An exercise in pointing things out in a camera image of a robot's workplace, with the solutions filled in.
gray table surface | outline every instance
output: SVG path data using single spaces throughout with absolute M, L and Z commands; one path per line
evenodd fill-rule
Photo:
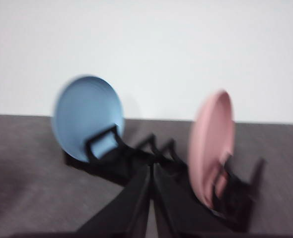
M 129 145 L 154 132 L 174 138 L 187 157 L 189 121 L 126 120 Z M 267 160 L 251 232 L 293 234 L 293 125 L 236 124 L 234 171 L 248 179 Z M 0 237 L 22 232 L 74 231 L 122 187 L 68 167 L 49 117 L 0 116 Z M 157 237 L 151 204 L 146 237 Z

blurry black object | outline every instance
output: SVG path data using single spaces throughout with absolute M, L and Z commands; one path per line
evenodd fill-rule
M 229 180 L 221 198 L 212 193 L 216 210 L 210 210 L 195 197 L 188 179 L 187 165 L 177 156 L 174 140 L 158 150 L 152 134 L 136 148 L 129 147 L 119 137 L 116 126 L 89 138 L 84 150 L 89 163 L 78 161 L 65 153 L 67 165 L 101 176 L 126 188 L 110 204 L 85 223 L 76 233 L 56 234 L 67 237 L 144 237 L 149 205 L 149 184 L 153 186 L 157 223 L 160 237 L 174 238 L 288 238 L 287 236 L 247 235 L 232 233 L 247 231 L 253 204 L 264 166 L 256 166 L 251 184 L 239 180 L 227 164 Z M 118 146 L 97 159 L 91 144 L 108 133 L 113 133 Z M 142 149 L 150 145 L 152 153 Z M 172 159 L 165 157 L 168 151 Z M 148 176 L 141 172 L 147 168 Z M 52 237 L 52 234 L 26 235 L 26 237 Z
M 141 167 L 120 194 L 73 233 L 21 234 L 13 238 L 143 238 L 150 202 L 150 166 Z
M 97 159 L 91 151 L 91 144 L 108 133 L 114 134 L 118 146 L 106 153 L 101 159 Z M 153 154 L 142 150 L 142 148 L 147 145 L 150 145 Z M 188 167 L 178 157 L 175 151 L 175 142 L 172 139 L 158 150 L 155 143 L 155 136 L 151 134 L 138 143 L 134 149 L 122 141 L 117 133 L 117 127 L 115 125 L 87 139 L 84 149 L 89 163 L 80 162 L 65 153 L 66 164 L 84 170 L 90 174 L 101 176 L 120 185 L 125 185 L 140 167 L 159 163 L 167 174 L 188 193 L 189 197 L 193 198 L 199 206 L 202 206 L 191 188 Z M 169 152 L 172 159 L 165 157 L 166 152 Z M 257 164 L 255 172 L 253 173 L 252 182 L 249 184 L 241 181 L 235 176 L 227 163 L 225 166 L 220 166 L 220 173 L 216 180 L 218 180 L 222 172 L 226 171 L 228 174 L 227 185 L 220 198 L 217 198 L 215 195 L 215 188 L 213 187 L 212 198 L 214 210 L 205 207 L 205 212 L 213 214 L 225 226 L 233 231 L 248 231 L 252 209 L 258 195 L 263 167 L 264 160 L 262 159 Z
M 206 207 L 194 202 L 159 164 L 154 164 L 153 189 L 160 238 L 293 238 L 233 233 Z

plate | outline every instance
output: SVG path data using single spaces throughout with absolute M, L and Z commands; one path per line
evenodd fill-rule
M 62 149 L 83 162 L 88 162 L 85 141 L 114 124 L 122 136 L 121 102 L 115 90 L 95 76 L 82 77 L 70 83 L 60 94 L 52 117 L 53 132 Z M 91 150 L 101 159 L 116 146 L 113 134 L 109 133 L 93 143 Z
M 211 95 L 198 112 L 190 133 L 188 149 L 189 177 L 197 198 L 213 208 L 212 189 L 220 166 L 234 148 L 234 122 L 228 93 L 220 90 Z M 216 184 L 217 196 L 227 182 L 223 173 Z

blue plate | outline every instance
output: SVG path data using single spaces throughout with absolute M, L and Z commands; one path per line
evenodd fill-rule
M 52 118 L 52 128 L 59 144 L 75 159 L 88 162 L 85 141 L 117 125 L 124 130 L 122 105 L 117 93 L 103 79 L 88 76 L 75 80 L 60 95 Z M 117 143 L 112 133 L 92 144 L 93 154 L 100 159 Z

pink plate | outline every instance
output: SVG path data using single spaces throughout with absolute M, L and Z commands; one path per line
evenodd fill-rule
M 220 90 L 211 95 L 192 125 L 188 165 L 192 189 L 197 198 L 213 208 L 212 189 L 215 178 L 228 156 L 233 154 L 234 122 L 228 93 Z M 227 182 L 224 173 L 216 184 L 217 196 Z

